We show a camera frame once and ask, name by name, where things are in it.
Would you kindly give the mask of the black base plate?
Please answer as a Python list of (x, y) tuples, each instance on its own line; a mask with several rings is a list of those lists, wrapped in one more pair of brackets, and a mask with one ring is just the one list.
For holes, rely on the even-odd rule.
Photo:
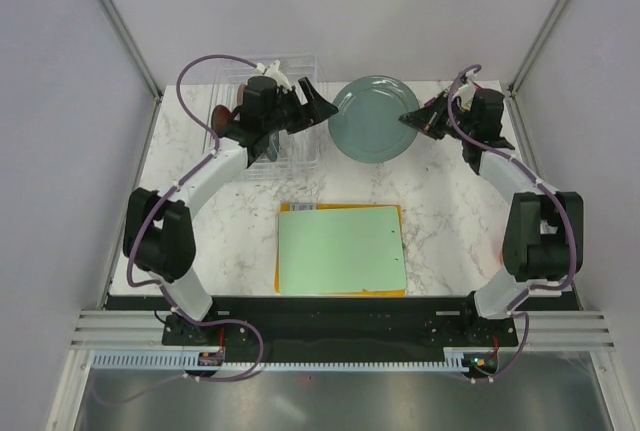
[(165, 346), (221, 346), (229, 363), (436, 362), (447, 347), (515, 347), (512, 320), (476, 317), (462, 297), (218, 296), (196, 328), (173, 313)]

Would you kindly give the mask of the grey-green plate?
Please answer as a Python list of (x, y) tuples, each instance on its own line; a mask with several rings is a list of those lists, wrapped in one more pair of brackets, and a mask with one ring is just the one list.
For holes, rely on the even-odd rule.
[(402, 81), (384, 75), (359, 78), (344, 86), (333, 100), (338, 113), (328, 121), (330, 137), (349, 158), (380, 164), (404, 153), (417, 131), (400, 117), (416, 111), (420, 102)]

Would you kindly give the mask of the aluminium front rail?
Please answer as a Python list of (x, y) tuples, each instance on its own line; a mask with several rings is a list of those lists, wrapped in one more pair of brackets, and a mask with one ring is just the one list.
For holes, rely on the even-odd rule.
[(528, 350), (604, 350), (614, 346), (604, 316), (591, 311), (529, 311), (504, 321), (467, 326), (453, 311), (276, 313), (259, 311), (236, 324), (198, 329), (167, 313), (149, 311), (84, 311), (71, 343), (84, 348), (151, 349), (164, 346), (216, 346), (254, 339), (255, 326), (267, 343), (278, 339), (302, 343), (336, 339), (405, 340), (443, 348), (514, 348)]

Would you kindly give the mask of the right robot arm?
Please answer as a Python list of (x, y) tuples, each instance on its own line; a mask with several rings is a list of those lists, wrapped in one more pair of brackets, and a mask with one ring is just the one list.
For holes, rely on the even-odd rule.
[(477, 345), (493, 334), (493, 320), (509, 317), (535, 292), (559, 295), (571, 285), (583, 260), (584, 201), (549, 185), (517, 158), (502, 135), (501, 92), (477, 86), (471, 91), (468, 103), (460, 93), (443, 91), (399, 121), (434, 140), (459, 140), (465, 163), (510, 207), (502, 267), (471, 293), (474, 310), (457, 322), (460, 337)]

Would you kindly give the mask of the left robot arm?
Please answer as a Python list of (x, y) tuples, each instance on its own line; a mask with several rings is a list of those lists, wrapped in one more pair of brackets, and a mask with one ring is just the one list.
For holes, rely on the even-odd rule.
[(129, 197), (123, 238), (127, 268), (139, 268), (159, 286), (171, 306), (185, 318), (185, 333), (208, 344), (219, 333), (209, 314), (212, 297), (193, 264), (196, 241), (193, 219), (228, 182), (266, 153), (271, 135), (305, 131), (336, 115), (308, 78), (291, 85), (267, 74), (248, 79), (241, 102), (229, 114), (215, 112), (214, 146), (165, 191), (137, 188)]

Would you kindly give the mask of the red and teal plate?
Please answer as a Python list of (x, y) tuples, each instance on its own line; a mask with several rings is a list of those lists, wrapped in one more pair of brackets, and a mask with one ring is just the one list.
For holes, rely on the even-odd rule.
[(244, 83), (241, 84), (238, 87), (237, 95), (236, 95), (236, 106), (240, 106), (240, 105), (243, 104), (243, 102), (244, 102), (244, 92), (245, 92), (246, 87), (247, 87), (247, 85), (244, 84)]

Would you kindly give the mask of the aluminium frame post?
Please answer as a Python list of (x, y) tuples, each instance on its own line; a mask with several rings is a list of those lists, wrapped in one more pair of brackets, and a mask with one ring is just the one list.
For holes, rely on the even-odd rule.
[(553, 31), (557, 27), (571, 2), (572, 0), (554, 0), (554, 3), (547, 13), (533, 42), (529, 46), (514, 77), (511, 79), (507, 86), (508, 94), (510, 97), (514, 98), (523, 86), (540, 53), (543, 51), (544, 46), (551, 37)]
[(151, 94), (154, 103), (158, 104), (163, 97), (163, 91), (151, 71), (147, 60), (144, 58), (138, 44), (136, 43), (136, 40), (123, 18), (115, 0), (96, 1), (115, 32), (124, 51), (134, 65), (139, 77), (142, 79), (145, 87)]

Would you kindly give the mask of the small dark red plate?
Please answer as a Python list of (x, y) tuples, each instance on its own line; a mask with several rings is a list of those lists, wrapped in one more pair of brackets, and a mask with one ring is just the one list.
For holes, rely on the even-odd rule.
[(211, 111), (210, 127), (217, 136), (223, 136), (230, 119), (230, 109), (222, 104), (216, 105)]

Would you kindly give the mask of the left aluminium frame post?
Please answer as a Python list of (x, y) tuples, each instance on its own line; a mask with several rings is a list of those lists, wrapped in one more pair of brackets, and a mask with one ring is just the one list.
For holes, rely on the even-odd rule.
[(144, 58), (138, 44), (136, 43), (136, 40), (123, 18), (115, 0), (96, 1), (115, 32), (124, 51), (134, 65), (139, 77), (142, 79), (145, 87), (151, 94), (154, 103), (158, 104), (163, 97), (163, 91), (151, 71), (147, 60)]

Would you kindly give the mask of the right aluminium frame post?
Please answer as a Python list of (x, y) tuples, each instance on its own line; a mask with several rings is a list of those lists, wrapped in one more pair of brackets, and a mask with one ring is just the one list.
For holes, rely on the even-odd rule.
[(543, 51), (544, 46), (551, 37), (553, 31), (557, 27), (571, 2), (572, 0), (554, 0), (554, 3), (547, 13), (533, 42), (529, 46), (514, 77), (511, 79), (507, 86), (508, 94), (510, 97), (514, 98), (523, 86), (540, 53)]

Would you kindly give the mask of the dark teal flowered plate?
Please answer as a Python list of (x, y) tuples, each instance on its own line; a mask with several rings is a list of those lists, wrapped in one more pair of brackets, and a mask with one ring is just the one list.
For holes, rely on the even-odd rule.
[(276, 162), (279, 157), (280, 140), (279, 133), (273, 132), (269, 135), (265, 156), (270, 162)]

